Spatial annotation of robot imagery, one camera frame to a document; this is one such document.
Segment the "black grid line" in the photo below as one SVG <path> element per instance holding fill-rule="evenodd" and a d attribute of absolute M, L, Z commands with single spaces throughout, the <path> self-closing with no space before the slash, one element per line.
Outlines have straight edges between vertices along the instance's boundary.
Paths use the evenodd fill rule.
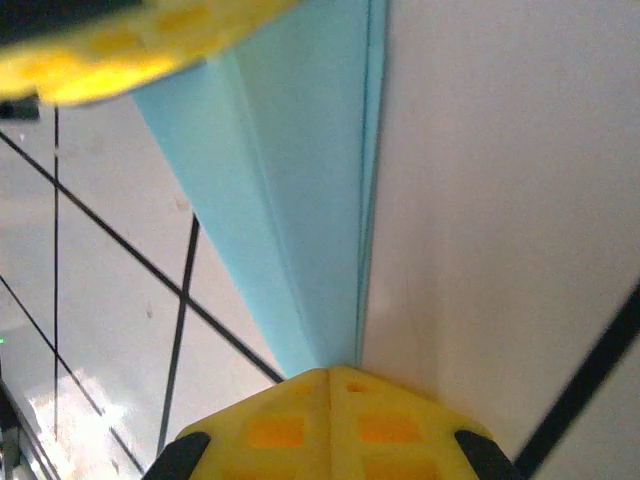
<path fill-rule="evenodd" d="M 191 219 L 191 232 L 189 234 L 189 247 L 187 249 L 187 259 L 184 264 L 184 277 L 182 279 L 182 291 L 180 292 L 180 305 L 178 306 L 178 318 L 176 319 L 176 330 L 173 337 L 173 348 L 171 350 L 171 362 L 169 363 L 169 375 L 167 377 L 167 388 L 164 395 L 164 406 L 162 407 L 162 419 L 160 421 L 160 432 L 158 434 L 159 456 L 167 441 L 167 429 L 169 428 L 169 415 L 173 402 L 173 390 L 176 386 L 176 373 L 178 371 L 178 360 L 180 359 L 180 349 L 182 347 L 182 333 L 184 332 L 184 322 L 187 311 L 187 298 L 191 288 L 191 278 L 193 276 L 193 264 L 198 245 L 200 233 L 200 223 L 195 215 Z"/>
<path fill-rule="evenodd" d="M 640 331 L 640 281 L 518 455 L 515 466 L 531 478 L 629 351 Z"/>
<path fill-rule="evenodd" d="M 42 167 L 36 160 L 34 160 L 28 153 L 22 150 L 11 138 L 9 138 L 4 132 L 0 131 L 0 139 L 3 140 L 9 147 L 11 147 L 18 155 L 20 155 L 29 165 L 31 165 L 40 175 L 42 175 L 52 185 L 62 192 L 76 207 L 78 207 L 85 215 L 87 215 L 95 224 L 97 224 L 107 235 L 116 241 L 124 250 L 126 250 L 131 256 L 133 256 L 140 264 L 142 264 L 149 273 L 151 273 L 156 279 L 158 279 L 166 288 L 172 291 L 178 297 L 180 296 L 180 287 L 171 280 L 167 274 L 160 270 L 153 262 L 151 262 L 145 255 L 143 255 L 136 247 L 129 243 L 122 235 L 114 230 L 107 222 L 105 222 L 99 215 L 91 210 L 84 202 L 82 202 L 76 195 L 74 195 L 67 187 L 61 182 L 56 180 L 47 170 Z M 227 340 L 242 356 L 249 360 L 255 367 L 257 367 L 264 375 L 269 377 L 275 382 L 281 382 L 282 376 L 276 372 L 276 370 L 269 365 L 265 360 L 254 352 L 249 346 L 247 346 L 242 340 L 235 336 L 228 328 L 226 328 L 218 319 L 216 319 L 211 313 L 204 309 L 198 302 L 196 302 L 190 296 L 187 298 L 187 305 L 189 305 L 195 312 L 200 315 L 205 322 L 216 330 L 225 340 Z"/>
<path fill-rule="evenodd" d="M 59 179 L 58 147 L 60 146 L 60 115 L 58 107 L 53 109 L 53 175 L 56 182 Z M 58 440 L 58 241 L 60 193 L 58 187 L 53 187 L 53 346 L 55 358 L 53 364 L 53 435 Z"/>
<path fill-rule="evenodd" d="M 24 304 L 22 303 L 20 298 L 18 298 L 16 293 L 13 291 L 11 286 L 7 283 L 7 281 L 4 279 L 4 277 L 2 275 L 0 275 L 0 282 L 5 286 L 5 288 L 9 292 L 9 294 L 15 300 L 16 304 L 18 305 L 18 307 L 20 307 L 20 310 L 22 310 L 22 313 L 24 313 L 25 316 L 29 319 L 29 322 L 31 322 L 33 327 L 40 334 L 40 337 L 42 337 L 42 340 L 44 340 L 44 342 L 47 344 L 47 346 L 49 347 L 51 352 L 54 354 L 56 363 L 60 362 L 60 364 L 62 364 L 62 367 L 67 372 L 67 374 L 69 375 L 71 380 L 73 380 L 73 383 L 76 384 L 76 386 L 80 389 L 80 392 L 82 393 L 82 395 L 85 397 L 87 402 L 89 402 L 89 404 L 91 405 L 91 408 L 93 408 L 95 410 L 95 412 L 99 416 L 103 416 L 104 415 L 104 411 L 93 400 L 91 395 L 89 395 L 89 392 L 87 392 L 87 390 L 84 388 L 84 386 L 82 385 L 82 382 L 80 381 L 80 379 L 78 379 L 78 377 L 75 375 L 75 373 L 73 373 L 73 370 L 71 370 L 71 367 L 69 367 L 67 362 L 65 362 L 64 359 L 58 354 L 58 352 L 56 352 L 55 345 L 53 345 L 51 343 L 51 341 L 47 338 L 45 333 L 42 331 L 42 329 L 38 325 L 38 322 L 36 322 L 35 319 L 33 318 L 33 315 L 31 315 L 31 313 L 29 313 L 29 311 L 24 306 Z M 111 432 L 111 435 L 115 438 L 116 442 L 122 447 L 122 449 L 123 449 L 124 453 L 127 455 L 127 457 L 129 457 L 129 459 L 131 459 L 131 461 L 134 464 L 134 466 L 136 467 L 136 469 L 141 474 L 144 473 L 144 469 L 142 468 L 142 465 L 140 464 L 138 459 L 135 457 L 135 455 L 133 455 L 133 453 L 131 452 L 129 447 L 127 447 L 127 445 L 122 441 L 122 438 L 120 437 L 120 435 L 118 435 L 118 433 L 113 428 L 109 428 L 109 431 Z"/>

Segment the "white surface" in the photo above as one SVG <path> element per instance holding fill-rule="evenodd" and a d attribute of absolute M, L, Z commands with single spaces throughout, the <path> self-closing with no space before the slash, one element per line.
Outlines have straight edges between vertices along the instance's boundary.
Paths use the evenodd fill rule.
<path fill-rule="evenodd" d="M 130 97 L 60 110 L 60 181 L 176 283 L 191 208 Z"/>
<path fill-rule="evenodd" d="M 53 221 L 53 187 L 0 142 L 0 275 L 51 342 Z"/>
<path fill-rule="evenodd" d="M 364 367 L 514 454 L 640 272 L 640 5 L 390 3 Z"/>
<path fill-rule="evenodd" d="M 269 365 L 278 369 L 276 359 L 267 346 L 240 292 L 233 284 L 207 235 L 200 230 L 191 280 L 191 297 L 200 303 L 231 332 L 242 339 Z"/>
<path fill-rule="evenodd" d="M 612 374 L 539 473 L 540 480 L 638 478 L 640 344 Z"/>
<path fill-rule="evenodd" d="M 271 385 L 262 372 L 188 311 L 167 441 L 187 425 Z"/>
<path fill-rule="evenodd" d="M 0 345 L 2 381 L 35 432 L 53 428 L 39 399 L 53 394 L 53 352 L 29 322 L 4 285 L 0 285 Z"/>
<path fill-rule="evenodd" d="M 148 466 L 156 454 L 178 297 L 66 199 L 60 201 L 59 352 L 95 378 L 101 408 Z"/>

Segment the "light blue folded card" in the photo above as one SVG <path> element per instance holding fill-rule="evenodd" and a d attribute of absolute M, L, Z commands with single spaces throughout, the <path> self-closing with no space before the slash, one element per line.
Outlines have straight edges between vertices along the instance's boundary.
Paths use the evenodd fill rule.
<path fill-rule="evenodd" d="M 359 363 L 385 13 L 306 0 L 133 93 L 289 376 Z"/>

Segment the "yellow plastic part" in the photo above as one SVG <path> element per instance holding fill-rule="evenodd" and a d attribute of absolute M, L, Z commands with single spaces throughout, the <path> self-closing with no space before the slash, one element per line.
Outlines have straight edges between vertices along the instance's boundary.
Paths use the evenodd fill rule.
<path fill-rule="evenodd" d="M 457 430 L 480 424 L 346 367 L 312 370 L 186 428 L 192 480 L 477 480 Z"/>
<path fill-rule="evenodd" d="M 100 100 L 243 39 L 299 0 L 144 0 L 88 25 L 0 49 L 0 99 Z"/>

